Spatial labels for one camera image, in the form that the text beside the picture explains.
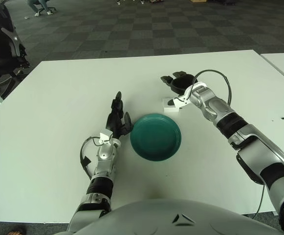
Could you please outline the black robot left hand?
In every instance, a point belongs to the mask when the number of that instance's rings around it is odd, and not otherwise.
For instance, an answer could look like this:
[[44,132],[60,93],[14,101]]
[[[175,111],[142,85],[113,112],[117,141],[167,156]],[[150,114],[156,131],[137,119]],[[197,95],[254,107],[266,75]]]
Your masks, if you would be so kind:
[[121,136],[130,133],[134,127],[129,113],[124,113],[123,111],[123,101],[121,98],[122,94],[119,91],[112,101],[111,113],[106,123],[106,129],[112,131],[112,136],[115,139],[119,139]]

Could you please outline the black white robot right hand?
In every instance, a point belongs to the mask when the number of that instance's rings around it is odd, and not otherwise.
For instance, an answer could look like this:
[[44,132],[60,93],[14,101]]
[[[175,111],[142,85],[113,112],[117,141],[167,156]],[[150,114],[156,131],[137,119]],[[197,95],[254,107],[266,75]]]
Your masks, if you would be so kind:
[[178,95],[178,97],[171,98],[166,102],[167,107],[181,108],[190,103],[190,88],[197,82],[197,78],[184,71],[174,72],[173,76],[174,78],[171,76],[162,76],[160,79]]

